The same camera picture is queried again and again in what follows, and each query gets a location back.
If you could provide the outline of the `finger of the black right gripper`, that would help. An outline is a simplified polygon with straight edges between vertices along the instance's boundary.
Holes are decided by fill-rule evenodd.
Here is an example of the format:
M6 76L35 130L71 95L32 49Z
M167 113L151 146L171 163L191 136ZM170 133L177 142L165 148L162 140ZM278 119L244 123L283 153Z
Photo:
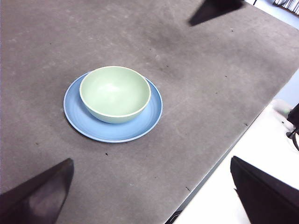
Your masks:
M242 8L243 0L205 0L188 20L195 26Z

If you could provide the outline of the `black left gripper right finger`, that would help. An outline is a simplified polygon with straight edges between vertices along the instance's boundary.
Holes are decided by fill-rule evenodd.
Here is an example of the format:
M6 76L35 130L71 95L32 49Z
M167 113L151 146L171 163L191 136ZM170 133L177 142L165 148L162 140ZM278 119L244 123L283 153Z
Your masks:
M230 172L236 192L252 224L297 224L299 190L237 156Z

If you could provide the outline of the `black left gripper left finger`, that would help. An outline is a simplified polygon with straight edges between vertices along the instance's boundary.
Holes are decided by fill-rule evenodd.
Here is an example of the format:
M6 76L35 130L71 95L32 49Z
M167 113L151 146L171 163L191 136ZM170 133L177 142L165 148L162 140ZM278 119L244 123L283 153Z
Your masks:
M54 224L74 175L70 158L0 195L2 224Z

